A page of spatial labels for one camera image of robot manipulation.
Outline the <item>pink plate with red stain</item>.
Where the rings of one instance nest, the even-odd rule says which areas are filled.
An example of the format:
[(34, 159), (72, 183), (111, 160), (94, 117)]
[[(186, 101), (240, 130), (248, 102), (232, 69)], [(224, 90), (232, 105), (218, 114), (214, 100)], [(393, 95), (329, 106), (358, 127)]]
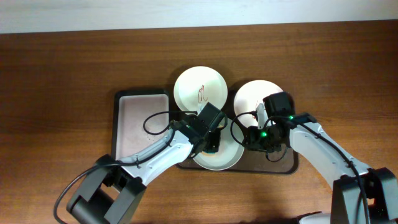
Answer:
[[(235, 115), (256, 111), (257, 105), (263, 103), (265, 97), (279, 92), (282, 92), (281, 87), (266, 80), (254, 80), (244, 84), (234, 97)], [(239, 121), (245, 128), (257, 127), (257, 118), (251, 114), (241, 115), (236, 121)]]

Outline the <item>pale green plate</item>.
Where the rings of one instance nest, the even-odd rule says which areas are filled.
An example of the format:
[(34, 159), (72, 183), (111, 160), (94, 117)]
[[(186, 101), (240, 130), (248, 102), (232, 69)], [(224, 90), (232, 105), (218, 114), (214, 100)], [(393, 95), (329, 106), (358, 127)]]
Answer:
[(228, 119), (227, 127), (221, 130), (218, 152), (208, 154), (201, 152), (193, 160), (202, 168), (208, 170), (225, 170), (234, 166), (242, 157), (244, 147), (236, 142), (230, 132), (231, 119)]

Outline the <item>white plate with red stain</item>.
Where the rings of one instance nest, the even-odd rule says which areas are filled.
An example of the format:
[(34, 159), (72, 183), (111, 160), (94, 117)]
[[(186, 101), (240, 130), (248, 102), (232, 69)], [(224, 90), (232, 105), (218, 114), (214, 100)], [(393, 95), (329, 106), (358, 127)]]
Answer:
[(228, 97), (228, 87), (219, 72), (196, 66), (182, 72), (174, 85), (174, 99), (182, 111), (200, 111), (207, 103), (219, 110)]

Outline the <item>green and yellow sponge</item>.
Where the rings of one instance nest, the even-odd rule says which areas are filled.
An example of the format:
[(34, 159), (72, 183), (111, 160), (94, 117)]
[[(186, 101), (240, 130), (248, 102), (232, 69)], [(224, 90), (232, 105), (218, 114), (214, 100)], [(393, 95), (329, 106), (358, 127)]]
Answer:
[(206, 152), (206, 151), (203, 151), (201, 154), (203, 156), (215, 156), (215, 155), (217, 155), (217, 152)]

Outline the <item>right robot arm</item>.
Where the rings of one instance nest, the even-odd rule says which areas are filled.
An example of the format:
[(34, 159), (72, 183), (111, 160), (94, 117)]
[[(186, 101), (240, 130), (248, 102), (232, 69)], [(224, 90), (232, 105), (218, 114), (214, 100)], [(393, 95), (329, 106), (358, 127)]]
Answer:
[(373, 169), (345, 151), (308, 113), (295, 113), (287, 92), (263, 99), (250, 114), (244, 145), (251, 151), (275, 152), (287, 146), (301, 154), (332, 189), (330, 213), (298, 217), (298, 223), (396, 223), (397, 178), (387, 168)]

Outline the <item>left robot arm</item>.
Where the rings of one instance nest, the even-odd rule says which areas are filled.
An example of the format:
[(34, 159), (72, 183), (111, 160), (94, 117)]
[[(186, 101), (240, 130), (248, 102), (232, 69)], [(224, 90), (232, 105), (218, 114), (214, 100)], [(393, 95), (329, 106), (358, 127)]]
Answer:
[(79, 188), (67, 203), (67, 212), (79, 223), (129, 223), (147, 186), (168, 168), (209, 148), (211, 134), (222, 130), (228, 117), (207, 103), (171, 121), (158, 141), (142, 151), (113, 159), (106, 154), (78, 176)]

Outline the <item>large brown serving tray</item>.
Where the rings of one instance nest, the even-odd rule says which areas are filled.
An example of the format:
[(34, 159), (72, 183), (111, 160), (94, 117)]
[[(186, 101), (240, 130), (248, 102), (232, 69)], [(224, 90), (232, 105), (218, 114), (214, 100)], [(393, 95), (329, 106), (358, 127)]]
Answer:
[[(230, 127), (230, 132), (235, 141), (242, 141), (247, 129), (238, 122)], [(199, 166), (193, 159), (187, 159), (177, 164), (177, 167), (185, 170), (208, 170)], [(234, 166), (219, 171), (284, 175), (295, 172), (298, 165), (298, 154), (282, 146), (281, 151), (269, 154), (244, 149), (242, 157)]]

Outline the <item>small black tray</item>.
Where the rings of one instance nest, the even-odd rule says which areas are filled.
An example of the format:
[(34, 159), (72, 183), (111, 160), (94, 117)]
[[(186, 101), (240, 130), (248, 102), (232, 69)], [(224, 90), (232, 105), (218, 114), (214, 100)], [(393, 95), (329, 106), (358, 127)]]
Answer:
[(116, 131), (117, 131), (117, 124), (115, 123), (115, 121), (118, 118), (118, 107), (119, 107), (120, 97), (131, 96), (131, 95), (156, 95), (156, 94), (166, 94), (169, 97), (168, 91), (164, 89), (121, 90), (115, 94), (114, 109), (113, 109), (113, 133), (112, 133), (112, 144), (111, 144), (111, 156), (113, 158), (114, 158), (113, 149), (116, 143)]

